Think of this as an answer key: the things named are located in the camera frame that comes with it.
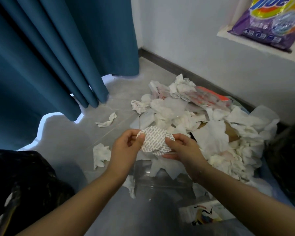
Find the blue curtain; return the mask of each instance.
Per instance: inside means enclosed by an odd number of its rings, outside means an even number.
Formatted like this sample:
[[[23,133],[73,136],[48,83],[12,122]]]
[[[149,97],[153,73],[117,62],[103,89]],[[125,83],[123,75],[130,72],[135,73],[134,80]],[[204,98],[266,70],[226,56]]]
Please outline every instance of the blue curtain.
[[[0,0],[0,148],[31,143],[47,113],[105,103],[102,76],[138,72],[130,0]]]

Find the white wall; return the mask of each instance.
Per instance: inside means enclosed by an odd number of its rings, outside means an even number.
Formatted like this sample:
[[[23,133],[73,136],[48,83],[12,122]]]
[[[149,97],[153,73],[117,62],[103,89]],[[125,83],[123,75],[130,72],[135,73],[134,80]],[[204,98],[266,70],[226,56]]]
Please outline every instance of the white wall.
[[[132,8],[134,30],[136,32],[137,44],[139,49],[143,46],[142,22],[141,22],[141,11],[140,11],[139,0],[131,0],[131,8]]]
[[[139,0],[143,47],[255,106],[272,108],[291,124],[295,63],[216,36],[237,2]]]

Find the tide logo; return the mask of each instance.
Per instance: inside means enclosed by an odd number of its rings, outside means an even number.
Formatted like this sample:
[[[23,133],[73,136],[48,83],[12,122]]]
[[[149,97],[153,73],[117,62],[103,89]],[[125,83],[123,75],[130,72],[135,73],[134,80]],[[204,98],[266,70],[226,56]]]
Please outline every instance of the tide logo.
[[[253,0],[250,14],[261,19],[271,18],[294,6],[295,0]]]

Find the black bag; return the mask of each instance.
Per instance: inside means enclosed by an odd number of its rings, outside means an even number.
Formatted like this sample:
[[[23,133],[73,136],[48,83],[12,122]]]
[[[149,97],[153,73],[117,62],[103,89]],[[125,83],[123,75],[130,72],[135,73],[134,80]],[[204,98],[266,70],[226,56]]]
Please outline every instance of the black bag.
[[[276,136],[264,156],[281,190],[295,206],[295,124]]]
[[[0,150],[0,235],[18,234],[74,194],[38,152]]]

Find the purple bag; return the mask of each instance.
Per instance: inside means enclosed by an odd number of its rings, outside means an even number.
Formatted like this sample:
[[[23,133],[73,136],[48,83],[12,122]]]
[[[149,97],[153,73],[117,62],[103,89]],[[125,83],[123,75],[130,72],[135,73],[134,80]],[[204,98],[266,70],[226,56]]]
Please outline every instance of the purple bag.
[[[253,0],[229,33],[290,51],[295,41],[295,0]]]

